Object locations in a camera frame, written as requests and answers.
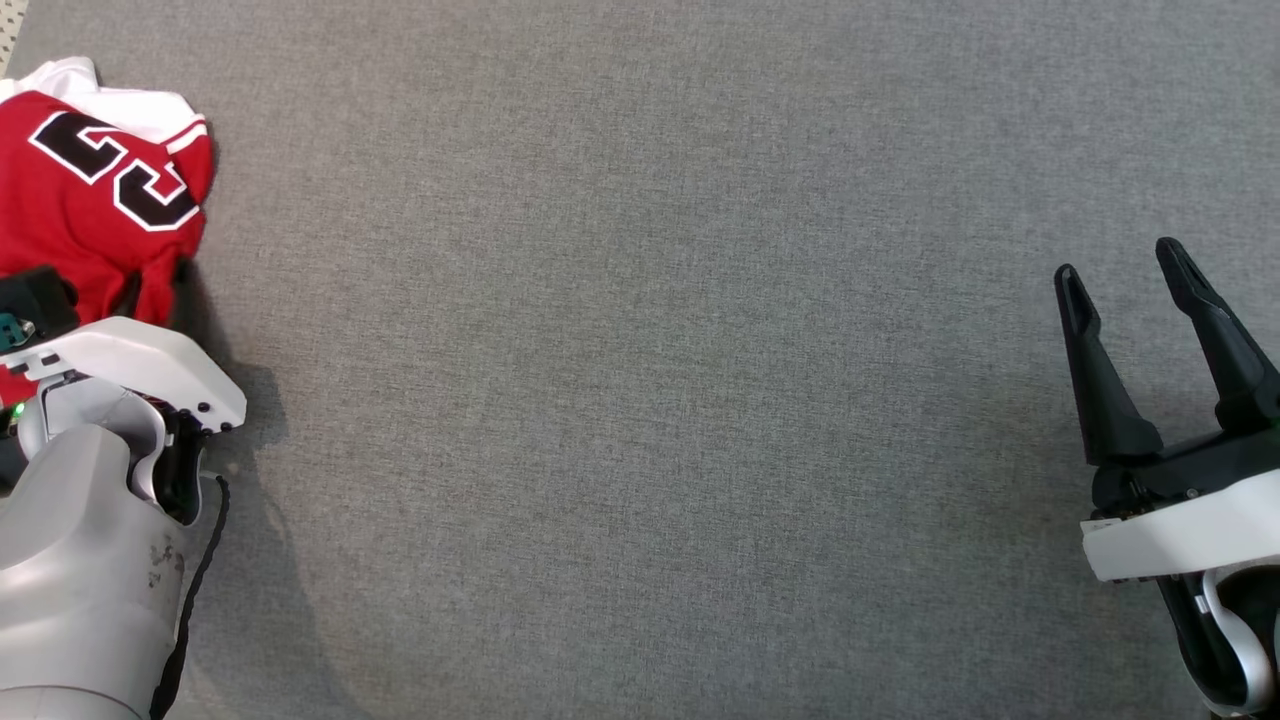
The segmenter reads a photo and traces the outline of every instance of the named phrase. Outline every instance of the gray fabric surface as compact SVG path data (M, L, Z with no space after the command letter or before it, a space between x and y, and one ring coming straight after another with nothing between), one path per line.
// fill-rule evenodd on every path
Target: gray fabric surface
M1199 717L1096 583L1051 290L1280 352L1272 3L38 0L184 94L252 421L180 719Z

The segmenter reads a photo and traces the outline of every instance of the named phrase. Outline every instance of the white robot arm casing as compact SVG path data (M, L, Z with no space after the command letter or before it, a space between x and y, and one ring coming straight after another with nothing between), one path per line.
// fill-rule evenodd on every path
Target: white robot arm casing
M177 410L207 405L197 418L214 433L244 424L244 393L195 341L129 318L106 318L0 360L10 370L24 368L29 380L76 370Z
M1280 470L1110 524L1084 523L1100 580L1199 573L1280 555Z

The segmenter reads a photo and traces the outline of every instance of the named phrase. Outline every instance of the red jersey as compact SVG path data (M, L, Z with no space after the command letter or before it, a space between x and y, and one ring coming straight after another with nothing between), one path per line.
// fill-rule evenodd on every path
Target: red jersey
M81 323L164 324L212 182L205 118L178 95L99 87L84 58L0 81L0 277L52 265ZM0 401L33 386L0 377Z

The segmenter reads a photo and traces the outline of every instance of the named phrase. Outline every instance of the gray robot arm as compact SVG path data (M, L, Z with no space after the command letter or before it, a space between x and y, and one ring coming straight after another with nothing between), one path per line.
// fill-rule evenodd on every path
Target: gray robot arm
M125 318L29 340L0 356L40 380L0 509L0 720L159 717L206 557L202 441L243 423L244 397L195 342Z

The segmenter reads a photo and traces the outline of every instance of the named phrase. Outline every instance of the black cable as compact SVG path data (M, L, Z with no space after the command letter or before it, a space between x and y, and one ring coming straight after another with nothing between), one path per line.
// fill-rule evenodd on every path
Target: black cable
M214 534L205 546L205 556L200 559L200 566L191 578L191 588L187 589L187 602L182 606L182 616L178 620L178 642L164 665L160 675L160 684L156 685L155 694L151 696L151 720L160 720L173 707L173 701L178 698L178 685L182 683L182 669L187 664L187 643L191 639L191 614L196 609L196 593L200 592L200 583L205 579L205 571L214 561L214 550L223 539L223 528L227 527L227 512L232 506L232 491L227 479L221 475L214 478L223 491L223 502L218 509L218 521L214 523Z

